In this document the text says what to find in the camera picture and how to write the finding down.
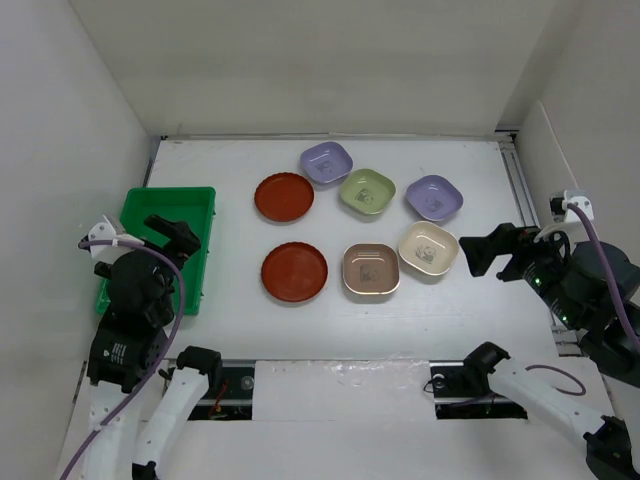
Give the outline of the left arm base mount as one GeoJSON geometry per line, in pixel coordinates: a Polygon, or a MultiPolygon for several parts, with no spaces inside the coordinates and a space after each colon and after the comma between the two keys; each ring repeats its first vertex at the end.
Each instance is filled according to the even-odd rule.
{"type": "Polygon", "coordinates": [[[198,401],[190,421],[249,421],[252,419],[255,386],[254,362],[225,362],[217,389],[198,401]]]}

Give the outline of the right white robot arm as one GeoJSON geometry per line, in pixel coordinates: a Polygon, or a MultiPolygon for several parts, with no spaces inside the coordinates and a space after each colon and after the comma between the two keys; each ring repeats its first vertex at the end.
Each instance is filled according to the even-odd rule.
{"type": "MultiPolygon", "coordinates": [[[[474,277],[485,275],[497,257],[509,256],[497,278],[525,281],[568,329],[585,333],[579,347],[601,373],[638,386],[639,349],[632,341],[639,308],[630,300],[639,288],[638,267],[608,243],[571,247],[566,233],[539,240],[539,231],[503,223],[487,236],[463,237],[459,244],[474,277]]],[[[523,407],[576,446],[596,478],[638,478],[637,408],[619,419],[582,406],[491,342],[473,350],[463,365],[468,390],[492,392],[523,407]]]]}

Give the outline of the red round plate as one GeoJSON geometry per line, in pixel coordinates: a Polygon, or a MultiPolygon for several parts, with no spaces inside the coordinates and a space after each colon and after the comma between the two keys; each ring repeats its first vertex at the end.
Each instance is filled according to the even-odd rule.
{"type": "Polygon", "coordinates": [[[311,183],[303,176],[281,172],[266,177],[255,190],[254,203],[267,219],[288,223],[302,218],[315,199],[311,183]]]}
{"type": "Polygon", "coordinates": [[[265,257],[260,276],[272,297],[289,303],[305,302],[323,289],[328,278],[328,264],[314,246],[288,242],[265,257]]]}

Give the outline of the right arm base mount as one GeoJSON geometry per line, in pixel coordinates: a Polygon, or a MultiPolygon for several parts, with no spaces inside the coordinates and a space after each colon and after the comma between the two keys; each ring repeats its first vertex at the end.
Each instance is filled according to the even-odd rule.
{"type": "Polygon", "coordinates": [[[519,405],[476,384],[462,361],[431,361],[423,392],[434,403],[437,420],[527,419],[519,405]]]}

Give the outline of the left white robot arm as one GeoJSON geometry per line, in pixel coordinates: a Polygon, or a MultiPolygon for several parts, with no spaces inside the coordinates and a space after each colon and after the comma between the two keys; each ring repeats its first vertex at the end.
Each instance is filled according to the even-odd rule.
{"type": "Polygon", "coordinates": [[[182,323],[181,273],[201,248],[184,222],[148,216],[162,246],[129,234],[104,216],[79,247],[107,282],[109,305],[91,342],[89,433],[75,457],[83,479],[160,479],[196,404],[222,387],[219,352],[189,346],[161,365],[182,323]]]}

